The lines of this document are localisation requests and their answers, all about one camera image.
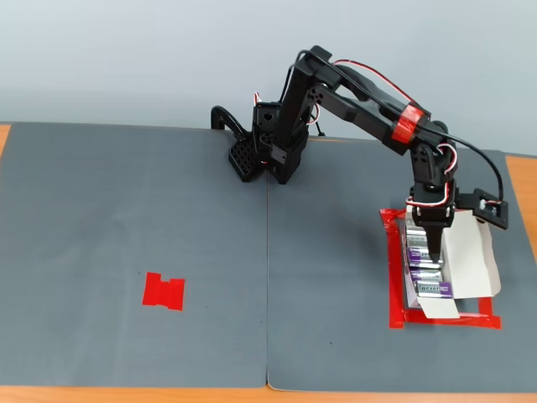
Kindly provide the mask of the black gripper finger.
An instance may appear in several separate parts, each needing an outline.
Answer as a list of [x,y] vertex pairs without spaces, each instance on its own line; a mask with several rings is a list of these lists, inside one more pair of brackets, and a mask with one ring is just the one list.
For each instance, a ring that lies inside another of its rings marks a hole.
[[424,225],[429,256],[434,263],[438,263],[441,256],[442,227]]

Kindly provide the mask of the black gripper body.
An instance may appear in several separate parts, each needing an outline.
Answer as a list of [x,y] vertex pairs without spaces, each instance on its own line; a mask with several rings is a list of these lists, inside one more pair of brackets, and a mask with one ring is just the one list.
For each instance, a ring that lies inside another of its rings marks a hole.
[[416,181],[411,187],[406,207],[419,227],[448,228],[456,209],[456,181],[432,186]]

